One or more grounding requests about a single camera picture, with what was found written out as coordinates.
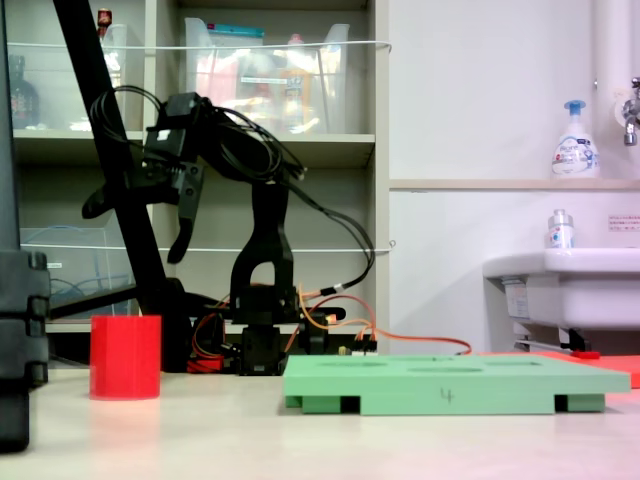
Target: tabletop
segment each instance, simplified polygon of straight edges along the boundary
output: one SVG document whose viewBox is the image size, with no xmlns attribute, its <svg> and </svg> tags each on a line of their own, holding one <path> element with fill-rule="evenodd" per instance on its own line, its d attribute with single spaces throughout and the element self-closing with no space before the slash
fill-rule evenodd
<svg viewBox="0 0 640 480">
<path fill-rule="evenodd" d="M 301 415 L 282 379 L 164 374 L 156 400 L 92 401 L 88 370 L 32 394 L 1 480 L 640 479 L 640 391 L 601 414 Z"/>
</svg>

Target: shelf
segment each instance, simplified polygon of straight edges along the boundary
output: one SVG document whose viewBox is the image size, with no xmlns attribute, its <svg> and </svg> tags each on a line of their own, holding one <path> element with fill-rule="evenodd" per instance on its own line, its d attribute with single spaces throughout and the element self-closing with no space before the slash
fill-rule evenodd
<svg viewBox="0 0 640 480">
<path fill-rule="evenodd" d="M 365 168 L 375 146 L 375 135 L 278 135 L 307 168 Z"/>
<path fill-rule="evenodd" d="M 178 0 L 184 8 L 233 8 L 236 10 L 365 10 L 369 0 Z"/>
<path fill-rule="evenodd" d="M 91 333 L 89 320 L 73 320 L 73 323 L 47 323 L 47 333 Z"/>
<path fill-rule="evenodd" d="M 226 325 L 226 333 L 228 335 L 239 335 L 242 333 L 244 325 Z M 280 325 L 280 333 L 282 335 L 291 335 L 295 330 L 295 325 Z M 45 327 L 47 333 L 91 333 L 91 324 L 88 320 L 71 320 L 69 323 L 56 322 L 47 323 Z M 346 325 L 336 330 L 331 330 L 332 335 L 355 335 L 360 332 L 362 327 L 359 325 Z"/>
<path fill-rule="evenodd" d="M 14 130 L 13 135 L 21 165 L 98 166 L 91 132 Z M 127 137 L 142 142 L 142 132 L 127 132 Z M 278 139 L 308 168 L 364 168 L 375 145 L 375 135 L 283 134 Z"/>
<path fill-rule="evenodd" d="M 127 132 L 142 142 L 142 132 Z M 98 166 L 92 132 L 75 130 L 14 130 L 16 156 L 21 165 Z"/>
<path fill-rule="evenodd" d="M 571 178 L 571 179 L 392 179 L 392 191 L 421 190 L 640 190 L 640 180 L 613 178 Z"/>
</svg>

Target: green tray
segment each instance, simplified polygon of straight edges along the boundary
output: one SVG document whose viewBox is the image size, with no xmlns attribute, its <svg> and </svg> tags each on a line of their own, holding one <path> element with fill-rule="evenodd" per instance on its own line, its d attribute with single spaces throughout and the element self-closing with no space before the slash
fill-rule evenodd
<svg viewBox="0 0 640 480">
<path fill-rule="evenodd" d="M 602 412 L 629 374 L 536 355 L 291 356 L 285 405 L 362 415 Z"/>
</svg>

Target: red cylinder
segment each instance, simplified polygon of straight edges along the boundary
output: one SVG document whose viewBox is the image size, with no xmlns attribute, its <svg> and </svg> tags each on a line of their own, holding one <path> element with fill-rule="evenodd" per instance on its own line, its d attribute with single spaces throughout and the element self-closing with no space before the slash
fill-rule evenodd
<svg viewBox="0 0 640 480">
<path fill-rule="evenodd" d="M 142 400 L 160 395 L 161 329 L 157 315 L 93 317 L 90 398 Z"/>
</svg>

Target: black stand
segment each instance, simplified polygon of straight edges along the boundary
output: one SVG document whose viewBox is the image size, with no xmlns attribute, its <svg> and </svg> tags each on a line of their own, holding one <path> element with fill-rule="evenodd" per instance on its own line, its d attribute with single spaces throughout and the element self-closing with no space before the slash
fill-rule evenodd
<svg viewBox="0 0 640 480">
<path fill-rule="evenodd" d="M 62 33 L 78 80 L 87 111 L 94 101 L 110 90 L 111 79 L 96 35 L 93 16 L 87 0 L 54 0 Z M 113 96 L 106 99 L 105 110 L 115 132 L 126 138 L 118 104 Z M 162 369 L 184 372 L 190 351 L 191 322 L 188 315 L 202 304 L 189 302 L 180 282 L 165 275 L 158 246 L 151 228 L 146 205 L 127 188 L 126 172 L 134 167 L 129 146 L 104 135 L 98 125 L 91 125 L 98 158 L 118 218 L 122 237 L 131 263 L 136 286 L 127 294 L 116 292 L 107 297 L 94 297 L 75 302 L 54 311 L 55 316 L 83 312 L 116 300 L 135 297 L 144 314 L 162 316 Z"/>
<path fill-rule="evenodd" d="M 0 452 L 29 444 L 29 391 L 47 381 L 43 254 L 21 252 L 4 0 L 0 1 Z"/>
</svg>

